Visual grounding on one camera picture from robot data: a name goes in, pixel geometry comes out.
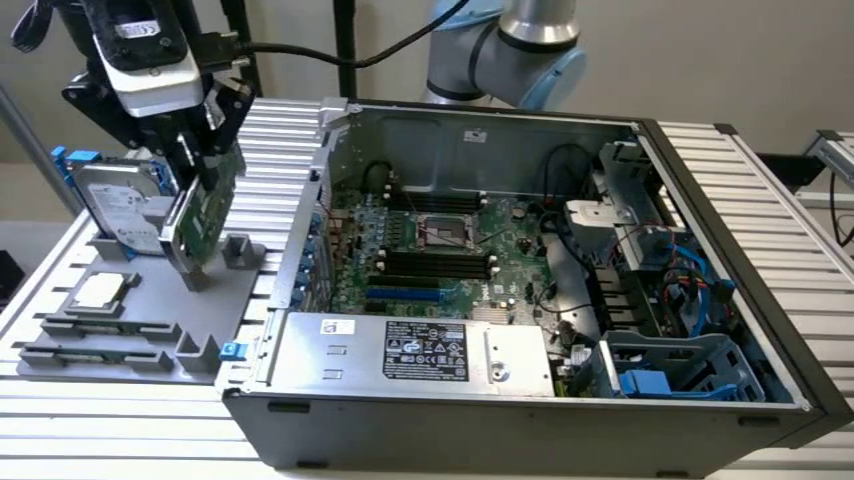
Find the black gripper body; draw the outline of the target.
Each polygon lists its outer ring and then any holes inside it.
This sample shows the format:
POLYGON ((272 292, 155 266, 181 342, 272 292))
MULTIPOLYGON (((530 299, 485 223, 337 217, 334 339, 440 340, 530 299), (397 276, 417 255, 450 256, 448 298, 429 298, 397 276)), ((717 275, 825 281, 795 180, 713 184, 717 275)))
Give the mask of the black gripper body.
POLYGON ((209 106, 212 88, 158 88, 137 101, 139 144, 169 151, 182 141, 189 151, 218 151, 220 115, 209 106))

